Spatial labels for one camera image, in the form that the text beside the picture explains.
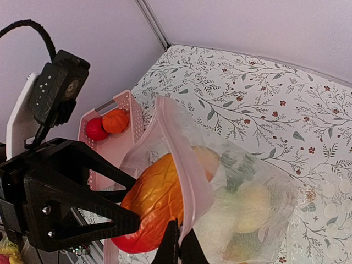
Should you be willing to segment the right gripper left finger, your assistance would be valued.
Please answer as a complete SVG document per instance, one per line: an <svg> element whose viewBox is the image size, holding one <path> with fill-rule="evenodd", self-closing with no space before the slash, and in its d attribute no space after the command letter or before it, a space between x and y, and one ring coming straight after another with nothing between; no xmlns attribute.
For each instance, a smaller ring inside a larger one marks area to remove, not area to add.
<svg viewBox="0 0 352 264"><path fill-rule="evenodd" d="M178 219L169 221L160 246L155 255L155 264L176 264L179 257Z"/></svg>

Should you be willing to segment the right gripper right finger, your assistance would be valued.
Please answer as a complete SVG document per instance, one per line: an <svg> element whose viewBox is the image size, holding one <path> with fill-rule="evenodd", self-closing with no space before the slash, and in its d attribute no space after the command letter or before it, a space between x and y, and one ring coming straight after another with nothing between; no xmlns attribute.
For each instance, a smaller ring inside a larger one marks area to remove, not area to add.
<svg viewBox="0 0 352 264"><path fill-rule="evenodd" d="M180 260L183 264L209 264L193 229L182 241Z"/></svg>

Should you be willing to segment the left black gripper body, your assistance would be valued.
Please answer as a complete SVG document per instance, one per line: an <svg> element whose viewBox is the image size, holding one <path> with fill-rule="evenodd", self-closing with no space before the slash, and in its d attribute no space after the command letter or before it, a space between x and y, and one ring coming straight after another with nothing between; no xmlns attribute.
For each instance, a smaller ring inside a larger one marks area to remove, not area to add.
<svg viewBox="0 0 352 264"><path fill-rule="evenodd" d="M1 163L1 217L11 241L27 237L43 251L66 247L66 140L6 153Z"/></svg>

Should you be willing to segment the white garlic toy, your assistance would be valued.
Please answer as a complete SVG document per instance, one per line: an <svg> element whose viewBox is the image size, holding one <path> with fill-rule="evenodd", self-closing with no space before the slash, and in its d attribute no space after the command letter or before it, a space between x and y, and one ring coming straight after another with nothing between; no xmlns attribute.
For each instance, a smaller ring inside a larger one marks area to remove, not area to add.
<svg viewBox="0 0 352 264"><path fill-rule="evenodd" d="M237 223L235 194L224 187L214 193L214 203L194 225L197 239L204 251L222 250L230 241Z"/></svg>

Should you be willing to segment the orange red mango toy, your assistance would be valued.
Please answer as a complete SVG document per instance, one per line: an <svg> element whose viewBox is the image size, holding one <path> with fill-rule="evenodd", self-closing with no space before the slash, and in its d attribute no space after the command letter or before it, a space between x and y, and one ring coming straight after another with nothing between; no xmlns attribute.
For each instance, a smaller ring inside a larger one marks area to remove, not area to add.
<svg viewBox="0 0 352 264"><path fill-rule="evenodd" d="M146 168L120 206L140 216L137 232L112 238L129 254L159 247L170 221L183 220L183 198L172 155L166 154Z"/></svg>

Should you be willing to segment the clear zip top bag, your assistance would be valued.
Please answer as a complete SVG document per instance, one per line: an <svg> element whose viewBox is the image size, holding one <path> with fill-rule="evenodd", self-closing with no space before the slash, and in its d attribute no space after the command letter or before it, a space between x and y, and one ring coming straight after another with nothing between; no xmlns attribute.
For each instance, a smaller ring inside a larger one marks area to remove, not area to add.
<svg viewBox="0 0 352 264"><path fill-rule="evenodd" d="M279 169L196 126L177 101L159 96L149 126L123 158L136 183L121 206L137 232L112 239L128 254L160 250L175 226L172 262L271 263L297 190Z"/></svg>

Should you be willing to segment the orange green papaya toy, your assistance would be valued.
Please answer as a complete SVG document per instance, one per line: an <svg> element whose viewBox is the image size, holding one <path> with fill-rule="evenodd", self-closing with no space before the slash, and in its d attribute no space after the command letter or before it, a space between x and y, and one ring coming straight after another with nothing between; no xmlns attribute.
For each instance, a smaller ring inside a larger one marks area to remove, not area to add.
<svg viewBox="0 0 352 264"><path fill-rule="evenodd" d="M192 146L192 150L202 164L207 180L211 182L218 171L221 162L220 156L214 150L206 146Z"/></svg>

